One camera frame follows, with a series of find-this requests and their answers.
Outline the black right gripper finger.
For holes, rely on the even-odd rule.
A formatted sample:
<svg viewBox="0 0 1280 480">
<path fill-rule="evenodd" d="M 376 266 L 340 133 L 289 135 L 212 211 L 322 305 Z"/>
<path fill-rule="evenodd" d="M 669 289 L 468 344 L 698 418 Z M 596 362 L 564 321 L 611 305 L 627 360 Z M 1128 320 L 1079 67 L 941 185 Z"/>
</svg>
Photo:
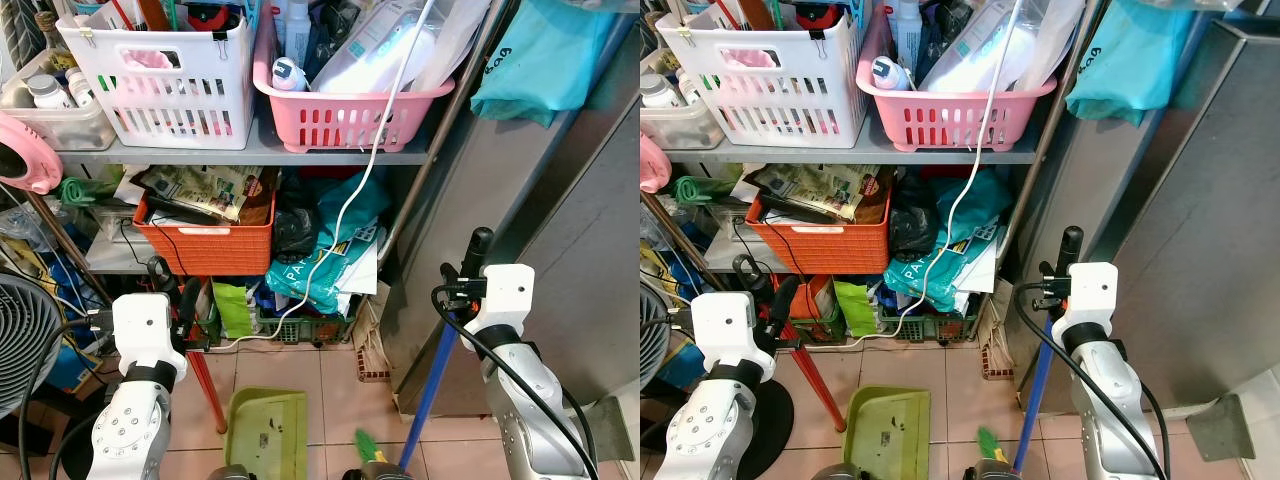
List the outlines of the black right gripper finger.
<svg viewBox="0 0 1280 480">
<path fill-rule="evenodd" d="M 460 276 L 479 278 L 493 239 L 494 232 L 489 227 L 477 227 L 472 230 L 460 265 Z"/>
<path fill-rule="evenodd" d="M 1079 227 L 1066 227 L 1062 232 L 1059 246 L 1059 255 L 1053 265 L 1055 276 L 1066 276 L 1070 265 L 1079 261 L 1084 230 Z"/>
</svg>

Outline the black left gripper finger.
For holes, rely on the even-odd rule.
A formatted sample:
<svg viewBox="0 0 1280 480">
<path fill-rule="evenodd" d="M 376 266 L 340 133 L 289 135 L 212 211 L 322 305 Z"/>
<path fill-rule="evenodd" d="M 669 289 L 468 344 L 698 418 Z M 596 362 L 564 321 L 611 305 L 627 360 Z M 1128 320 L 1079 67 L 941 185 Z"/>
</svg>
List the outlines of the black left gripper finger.
<svg viewBox="0 0 1280 480">
<path fill-rule="evenodd" d="M 200 276 L 188 276 L 180 288 L 179 323 L 198 323 L 207 315 L 207 301 L 205 297 L 205 280 Z"/>
<path fill-rule="evenodd" d="M 739 253 L 732 261 L 733 274 L 755 301 L 769 300 L 769 274 L 750 253 Z"/>
<path fill-rule="evenodd" d="M 794 298 L 803 284 L 800 276 L 787 276 L 776 288 L 769 305 L 769 319 L 774 321 L 787 321 L 790 319 Z"/>
<path fill-rule="evenodd" d="M 152 256 L 147 261 L 147 273 L 157 293 L 164 293 L 172 303 L 180 301 L 180 278 L 170 269 L 164 257 Z"/>
</svg>

